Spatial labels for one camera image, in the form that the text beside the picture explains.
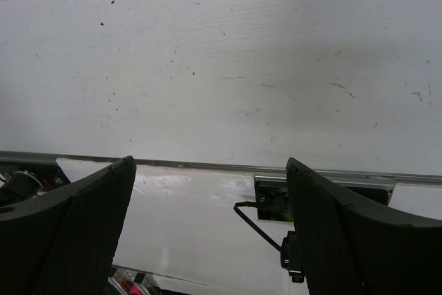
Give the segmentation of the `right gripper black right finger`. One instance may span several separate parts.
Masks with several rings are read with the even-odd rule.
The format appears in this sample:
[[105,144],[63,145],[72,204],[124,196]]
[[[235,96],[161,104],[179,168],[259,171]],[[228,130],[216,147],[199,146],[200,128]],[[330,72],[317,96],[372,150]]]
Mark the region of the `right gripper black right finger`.
[[441,221],[375,202],[294,158],[286,176],[310,294],[441,293]]

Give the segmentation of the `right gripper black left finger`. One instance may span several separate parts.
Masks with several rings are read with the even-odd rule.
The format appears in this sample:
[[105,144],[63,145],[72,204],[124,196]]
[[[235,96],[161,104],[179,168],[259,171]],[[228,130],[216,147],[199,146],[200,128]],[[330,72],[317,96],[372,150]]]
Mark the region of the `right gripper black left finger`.
[[39,195],[18,171],[1,186],[1,293],[104,294],[135,183],[131,156]]

